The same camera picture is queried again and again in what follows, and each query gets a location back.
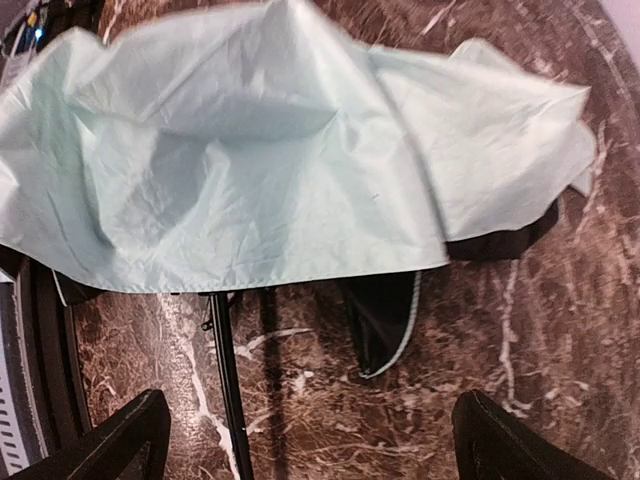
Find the black front frame rail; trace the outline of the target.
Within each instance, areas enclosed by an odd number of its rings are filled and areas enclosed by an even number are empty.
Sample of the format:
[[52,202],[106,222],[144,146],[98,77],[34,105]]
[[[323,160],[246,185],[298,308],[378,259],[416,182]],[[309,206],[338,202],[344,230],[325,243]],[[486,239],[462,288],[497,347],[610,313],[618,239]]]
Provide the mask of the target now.
[[92,428],[73,314],[61,301],[53,272],[33,260],[22,265],[16,296],[34,425],[52,454]]

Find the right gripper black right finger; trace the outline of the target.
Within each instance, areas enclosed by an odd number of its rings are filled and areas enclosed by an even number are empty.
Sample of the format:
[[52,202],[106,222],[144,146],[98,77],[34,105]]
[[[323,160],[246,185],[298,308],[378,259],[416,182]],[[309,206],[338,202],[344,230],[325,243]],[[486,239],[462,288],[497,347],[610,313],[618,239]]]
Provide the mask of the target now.
[[478,390],[465,392],[457,399],[452,426],[461,479],[608,477],[546,441]]

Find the mint green folding umbrella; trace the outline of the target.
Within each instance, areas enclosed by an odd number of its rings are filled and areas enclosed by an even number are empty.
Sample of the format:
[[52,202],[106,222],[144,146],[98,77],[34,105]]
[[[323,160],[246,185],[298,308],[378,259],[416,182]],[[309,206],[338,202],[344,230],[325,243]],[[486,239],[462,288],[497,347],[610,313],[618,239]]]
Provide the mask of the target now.
[[361,372],[413,333],[423,272],[515,259],[591,189],[590,90],[471,38],[369,45],[309,1],[59,36],[1,94],[1,243],[83,286],[209,300],[252,477],[232,293],[337,280]]

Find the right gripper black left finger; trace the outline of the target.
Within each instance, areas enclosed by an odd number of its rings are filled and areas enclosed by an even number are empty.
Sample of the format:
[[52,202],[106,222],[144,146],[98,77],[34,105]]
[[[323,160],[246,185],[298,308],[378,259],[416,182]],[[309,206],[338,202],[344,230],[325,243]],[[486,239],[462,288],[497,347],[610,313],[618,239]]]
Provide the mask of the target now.
[[171,415],[160,390],[145,390],[73,444],[21,470],[13,479],[116,479],[141,452],[143,479],[162,479]]

